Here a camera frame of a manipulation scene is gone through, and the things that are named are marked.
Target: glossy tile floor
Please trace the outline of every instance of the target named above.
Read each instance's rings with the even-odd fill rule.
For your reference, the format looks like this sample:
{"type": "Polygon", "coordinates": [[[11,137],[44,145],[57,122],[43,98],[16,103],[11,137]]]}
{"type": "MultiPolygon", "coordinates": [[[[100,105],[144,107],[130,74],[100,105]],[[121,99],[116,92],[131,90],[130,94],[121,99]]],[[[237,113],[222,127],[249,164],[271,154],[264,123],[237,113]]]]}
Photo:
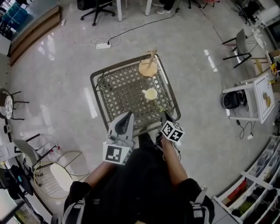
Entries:
{"type": "MultiPolygon", "coordinates": [[[[221,107],[221,90],[253,77],[255,69],[251,61],[235,70],[236,59],[224,62],[222,58],[233,53],[232,47],[221,44],[220,37],[229,40],[242,28],[250,35],[252,28],[244,24],[226,1],[217,3],[215,8],[207,6],[203,10],[205,15],[195,5],[188,9],[185,2],[181,2],[180,8],[172,19],[130,31],[121,36],[117,46],[101,50],[64,40],[61,31],[66,39],[86,45],[92,39],[107,40],[170,14],[155,14],[156,8],[152,7],[151,15],[146,17],[145,7],[130,0],[128,10],[122,9],[122,22],[100,13],[97,26],[92,27],[94,15],[81,21],[80,16],[86,12],[68,13],[61,29],[53,29],[37,41],[12,67],[10,91],[23,91],[18,97],[30,101],[28,105],[19,105],[14,113],[25,121],[11,121],[13,137],[51,135],[63,151],[82,151],[88,169],[94,170],[102,161],[106,129],[90,75],[157,47],[181,110],[179,123],[186,131],[180,147],[181,162],[190,177],[209,188],[210,195],[222,191],[263,149],[273,132],[277,108],[264,124],[255,124],[252,140],[246,140],[250,127],[244,139],[239,139],[241,128],[228,119],[221,107]]],[[[265,34],[263,38],[266,49],[272,50],[265,34]]],[[[263,57],[264,52],[257,46],[252,55],[263,57]]]]}

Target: storage shelf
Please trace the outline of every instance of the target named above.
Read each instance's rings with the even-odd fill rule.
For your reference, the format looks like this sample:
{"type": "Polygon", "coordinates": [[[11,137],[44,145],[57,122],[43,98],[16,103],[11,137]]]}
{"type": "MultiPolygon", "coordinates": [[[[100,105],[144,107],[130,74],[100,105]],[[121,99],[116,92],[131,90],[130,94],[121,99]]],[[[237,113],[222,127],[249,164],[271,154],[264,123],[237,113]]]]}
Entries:
{"type": "MultiPolygon", "coordinates": [[[[277,195],[275,196],[272,203],[263,201],[266,197],[267,193],[273,189],[273,184],[276,180],[276,178],[280,177],[280,137],[277,136],[271,136],[269,143],[267,144],[266,148],[263,150],[261,155],[258,157],[256,162],[250,167],[250,169],[245,172],[241,172],[242,177],[232,186],[230,187],[226,192],[224,192],[221,196],[213,197],[215,201],[225,209],[230,216],[232,216],[239,224],[243,224],[243,221],[248,218],[252,212],[261,204],[266,204],[267,209],[266,211],[261,215],[261,217],[255,222],[255,224],[258,224],[261,222],[261,220],[265,217],[265,215],[272,209],[276,209],[274,205],[276,204],[276,201],[278,197],[280,196],[280,189],[277,189],[277,195]],[[260,158],[264,159],[265,155],[268,155],[269,158],[264,161],[263,163],[259,160],[260,158]],[[244,185],[240,186],[244,180],[247,180],[247,185],[250,184],[249,181],[252,181],[252,185],[250,185],[235,201],[227,207],[222,203],[226,198],[234,198],[234,191],[238,191],[238,187],[244,187],[244,185]],[[239,208],[247,199],[248,196],[251,196],[253,194],[253,191],[257,186],[261,186],[264,189],[262,194],[257,198],[255,196],[256,201],[252,204],[252,206],[249,207],[249,209],[241,216],[236,217],[231,214],[232,210],[239,208]]],[[[273,221],[272,224],[275,224],[277,219],[280,219],[280,212],[277,216],[277,218],[273,221]]]]}
{"type": "Polygon", "coordinates": [[[236,208],[239,208],[247,199],[248,196],[250,196],[253,191],[256,188],[256,183],[253,183],[232,205],[230,205],[228,208],[230,211],[233,211],[236,208]]]}
{"type": "Polygon", "coordinates": [[[274,203],[276,202],[277,198],[278,198],[278,194],[276,194],[274,200],[272,201],[272,203],[268,206],[267,210],[264,212],[264,214],[262,214],[262,216],[255,222],[255,224],[258,224],[264,217],[265,215],[269,212],[269,210],[272,208],[272,206],[274,205],[274,203]]]}
{"type": "Polygon", "coordinates": [[[245,177],[241,177],[230,189],[228,189],[225,193],[223,193],[218,199],[223,201],[226,199],[235,189],[238,188],[239,185],[245,180],[245,177]]]}
{"type": "Polygon", "coordinates": [[[267,189],[265,189],[263,191],[263,193],[259,196],[259,198],[252,204],[251,207],[249,207],[249,209],[240,217],[240,219],[242,221],[244,221],[254,210],[257,206],[259,206],[259,204],[261,203],[261,201],[263,200],[263,198],[266,196],[266,193],[268,192],[267,189]]]}
{"type": "Polygon", "coordinates": [[[231,211],[228,209],[228,207],[226,207],[216,196],[213,196],[213,199],[214,199],[223,209],[225,209],[226,212],[229,213],[230,216],[233,217],[233,218],[235,219],[235,221],[237,221],[239,224],[243,224],[243,221],[242,221],[240,218],[238,218],[238,217],[232,215],[232,214],[231,214],[231,211]]]}
{"type": "Polygon", "coordinates": [[[276,217],[276,219],[274,219],[272,224],[275,224],[279,218],[280,218],[280,212],[279,212],[278,216],[276,217]]]}
{"type": "MultiPolygon", "coordinates": [[[[272,136],[268,145],[266,146],[265,150],[262,152],[262,154],[260,155],[259,158],[263,157],[265,154],[269,154],[269,153],[272,153],[270,159],[269,159],[269,162],[267,163],[267,165],[270,163],[272,157],[276,154],[276,151],[279,149],[278,148],[278,144],[280,143],[280,138],[276,137],[276,136],[272,136]]],[[[257,168],[258,167],[258,162],[259,162],[259,158],[258,160],[253,164],[253,166],[250,167],[250,169],[247,171],[248,174],[251,174],[252,170],[254,168],[257,168]]]]}

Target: shoe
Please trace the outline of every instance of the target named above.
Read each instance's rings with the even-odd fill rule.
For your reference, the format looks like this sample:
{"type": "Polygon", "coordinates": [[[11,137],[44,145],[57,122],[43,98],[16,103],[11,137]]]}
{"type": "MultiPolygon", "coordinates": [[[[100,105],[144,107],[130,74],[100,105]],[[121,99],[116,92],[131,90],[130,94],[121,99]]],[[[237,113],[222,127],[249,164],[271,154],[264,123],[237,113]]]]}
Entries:
{"type": "Polygon", "coordinates": [[[153,3],[153,2],[152,2],[152,5],[154,5],[154,6],[159,6],[159,7],[164,7],[164,4],[161,4],[161,3],[153,3]]]}
{"type": "Polygon", "coordinates": [[[171,13],[171,10],[158,9],[155,11],[157,14],[171,13]]]}

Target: wall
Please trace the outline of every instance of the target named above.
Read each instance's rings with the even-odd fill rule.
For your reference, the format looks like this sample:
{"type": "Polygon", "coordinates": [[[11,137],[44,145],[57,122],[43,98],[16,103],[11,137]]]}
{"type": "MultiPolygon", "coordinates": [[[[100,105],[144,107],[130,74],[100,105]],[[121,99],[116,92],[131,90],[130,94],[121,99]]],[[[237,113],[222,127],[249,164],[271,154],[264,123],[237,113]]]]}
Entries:
{"type": "Polygon", "coordinates": [[[259,2],[265,8],[260,12],[260,17],[263,22],[267,23],[273,18],[280,15],[280,8],[274,0],[259,0],[259,2]]]}
{"type": "Polygon", "coordinates": [[[0,88],[8,89],[11,81],[10,58],[0,53],[0,88]]]}

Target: white table leg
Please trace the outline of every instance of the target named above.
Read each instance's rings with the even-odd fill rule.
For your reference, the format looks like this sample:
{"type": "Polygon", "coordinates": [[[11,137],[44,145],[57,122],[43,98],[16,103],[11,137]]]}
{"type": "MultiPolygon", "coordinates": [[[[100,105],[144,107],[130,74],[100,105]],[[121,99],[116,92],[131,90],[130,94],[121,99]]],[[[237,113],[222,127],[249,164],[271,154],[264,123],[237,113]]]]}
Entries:
{"type": "Polygon", "coordinates": [[[149,15],[150,15],[151,4],[152,4],[152,0],[148,0],[148,1],[147,1],[147,6],[146,6],[146,12],[145,12],[145,15],[146,15],[146,16],[149,16],[149,15]]]}
{"type": "Polygon", "coordinates": [[[121,0],[117,0],[117,10],[118,10],[118,20],[119,22],[121,22],[123,21],[121,0]]]}
{"type": "Polygon", "coordinates": [[[248,105],[248,108],[249,108],[250,117],[254,117],[251,96],[250,96],[250,93],[247,89],[245,89],[245,94],[246,94],[246,98],[247,98],[247,105],[248,105]]]}
{"type": "Polygon", "coordinates": [[[250,84],[247,84],[247,85],[242,85],[242,86],[237,86],[237,87],[233,87],[233,88],[224,89],[224,90],[222,90],[222,93],[228,93],[228,92],[233,92],[233,91],[237,91],[237,90],[241,90],[241,89],[249,89],[249,88],[253,88],[253,83],[250,83],[250,84]]]}
{"type": "Polygon", "coordinates": [[[260,121],[259,118],[253,118],[253,117],[228,117],[230,120],[241,120],[241,121],[260,121]]]}

